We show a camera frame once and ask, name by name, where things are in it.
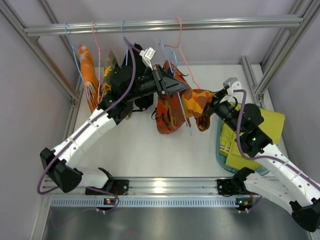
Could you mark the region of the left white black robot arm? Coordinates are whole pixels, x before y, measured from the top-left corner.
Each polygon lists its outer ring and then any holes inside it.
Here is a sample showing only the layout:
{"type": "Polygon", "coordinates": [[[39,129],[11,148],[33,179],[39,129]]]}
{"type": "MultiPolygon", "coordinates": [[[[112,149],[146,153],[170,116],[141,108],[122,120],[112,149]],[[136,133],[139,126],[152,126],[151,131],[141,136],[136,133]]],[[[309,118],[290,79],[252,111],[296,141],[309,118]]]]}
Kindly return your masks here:
{"type": "Polygon", "coordinates": [[[84,153],[133,111],[135,100],[154,93],[160,97],[171,96],[189,87],[166,73],[158,64],[141,77],[136,77],[135,66],[119,66],[110,82],[111,91],[103,97],[86,122],[53,149],[46,147],[40,152],[46,175],[64,193],[77,187],[109,190],[113,176],[107,170],[102,167],[96,171],[78,167],[84,153]]]}

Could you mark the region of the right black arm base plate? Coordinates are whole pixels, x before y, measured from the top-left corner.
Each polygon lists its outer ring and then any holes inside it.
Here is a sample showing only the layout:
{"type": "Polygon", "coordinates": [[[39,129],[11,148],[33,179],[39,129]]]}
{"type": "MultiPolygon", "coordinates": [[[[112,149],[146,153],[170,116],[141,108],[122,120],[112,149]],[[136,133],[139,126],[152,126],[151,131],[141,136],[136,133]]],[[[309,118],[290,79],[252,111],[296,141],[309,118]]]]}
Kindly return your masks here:
{"type": "Polygon", "coordinates": [[[218,194],[225,197],[244,195],[248,193],[244,183],[237,179],[218,179],[216,183],[218,194]]]}

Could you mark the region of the orange red camouflage trousers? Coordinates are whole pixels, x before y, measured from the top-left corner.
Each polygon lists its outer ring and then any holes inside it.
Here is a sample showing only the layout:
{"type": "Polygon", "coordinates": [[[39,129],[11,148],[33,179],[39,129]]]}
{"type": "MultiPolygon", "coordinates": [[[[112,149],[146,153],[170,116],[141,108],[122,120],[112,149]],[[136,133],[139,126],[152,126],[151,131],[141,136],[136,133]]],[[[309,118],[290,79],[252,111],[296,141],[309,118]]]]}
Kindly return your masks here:
{"type": "MultiPolygon", "coordinates": [[[[186,90],[178,93],[188,122],[190,123],[190,118],[194,118],[199,131],[208,130],[211,117],[205,116],[205,105],[211,101],[215,92],[188,86],[186,90]]],[[[162,135],[172,134],[186,124],[177,93],[157,98],[155,121],[157,131],[162,135]]]]}

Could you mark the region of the blue hanger with camouflage trousers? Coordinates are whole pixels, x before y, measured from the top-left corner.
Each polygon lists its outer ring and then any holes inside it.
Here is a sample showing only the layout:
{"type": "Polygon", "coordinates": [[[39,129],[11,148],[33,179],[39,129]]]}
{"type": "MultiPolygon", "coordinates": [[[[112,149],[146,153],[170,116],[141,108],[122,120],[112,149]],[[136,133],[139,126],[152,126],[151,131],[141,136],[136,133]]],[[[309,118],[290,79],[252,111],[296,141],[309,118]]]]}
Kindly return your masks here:
{"type": "MultiPolygon", "coordinates": [[[[166,47],[165,47],[164,42],[163,42],[163,40],[161,38],[159,39],[159,45],[160,45],[160,47],[161,47],[161,49],[163,51],[163,55],[164,55],[165,59],[168,60],[169,68],[170,68],[171,73],[173,74],[174,77],[176,77],[177,70],[178,70],[177,69],[177,67],[178,67],[178,58],[177,58],[176,53],[174,51],[171,52],[171,54],[173,54],[173,56],[174,56],[174,67],[172,67],[172,63],[169,60],[168,53],[166,51],[166,47]]],[[[177,96],[178,96],[179,104],[180,104],[180,107],[181,107],[181,110],[182,110],[182,113],[183,113],[183,117],[184,117],[186,126],[188,127],[188,131],[189,131],[190,135],[193,136],[191,125],[187,120],[186,112],[184,110],[184,106],[183,106],[182,99],[181,99],[181,96],[180,96],[179,92],[177,93],[177,96]]]]}

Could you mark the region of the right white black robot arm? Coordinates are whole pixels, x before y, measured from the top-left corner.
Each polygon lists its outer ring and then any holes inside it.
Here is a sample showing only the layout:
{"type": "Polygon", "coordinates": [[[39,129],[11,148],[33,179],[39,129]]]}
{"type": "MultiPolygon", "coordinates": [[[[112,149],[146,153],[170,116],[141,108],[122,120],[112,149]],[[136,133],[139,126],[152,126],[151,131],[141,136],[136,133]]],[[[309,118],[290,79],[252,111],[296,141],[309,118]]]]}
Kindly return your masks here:
{"type": "Polygon", "coordinates": [[[256,161],[278,179],[272,183],[254,170],[242,168],[233,176],[236,186],[257,193],[286,210],[304,230],[320,228],[320,185],[294,165],[273,140],[261,130],[261,109],[243,101],[240,109],[227,101],[227,90],[214,93],[205,107],[206,115],[216,114],[236,134],[240,154],[256,161]]]}

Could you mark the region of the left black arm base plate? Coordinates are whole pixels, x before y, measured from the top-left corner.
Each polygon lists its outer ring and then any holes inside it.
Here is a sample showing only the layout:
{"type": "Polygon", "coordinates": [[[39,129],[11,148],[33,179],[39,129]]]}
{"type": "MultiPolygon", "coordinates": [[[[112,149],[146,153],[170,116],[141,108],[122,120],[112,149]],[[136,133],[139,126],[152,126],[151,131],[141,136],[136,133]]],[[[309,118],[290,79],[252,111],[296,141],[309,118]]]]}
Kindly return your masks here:
{"type": "Polygon", "coordinates": [[[112,178],[109,179],[102,188],[98,189],[103,192],[97,191],[97,189],[97,187],[94,187],[94,189],[91,189],[91,187],[86,188],[85,195],[105,195],[105,192],[109,192],[117,196],[124,196],[128,193],[129,190],[129,180],[112,178]]]}

